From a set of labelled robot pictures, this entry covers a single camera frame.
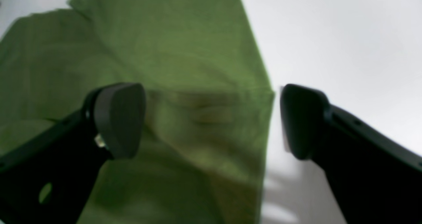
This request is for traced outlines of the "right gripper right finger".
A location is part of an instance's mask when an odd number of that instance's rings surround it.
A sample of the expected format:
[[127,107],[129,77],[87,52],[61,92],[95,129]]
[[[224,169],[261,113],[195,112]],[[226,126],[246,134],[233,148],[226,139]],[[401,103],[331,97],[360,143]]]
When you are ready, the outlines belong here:
[[309,87],[287,84],[280,111],[291,153],[323,169],[348,224],[420,224],[421,156]]

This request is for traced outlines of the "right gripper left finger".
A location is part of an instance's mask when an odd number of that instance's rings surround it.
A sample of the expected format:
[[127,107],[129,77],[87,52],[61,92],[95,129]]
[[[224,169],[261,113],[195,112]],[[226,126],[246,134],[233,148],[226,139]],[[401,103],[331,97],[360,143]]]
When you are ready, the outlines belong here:
[[1,156],[1,221],[75,224],[108,160],[133,158],[146,113],[140,83],[90,92],[80,110]]

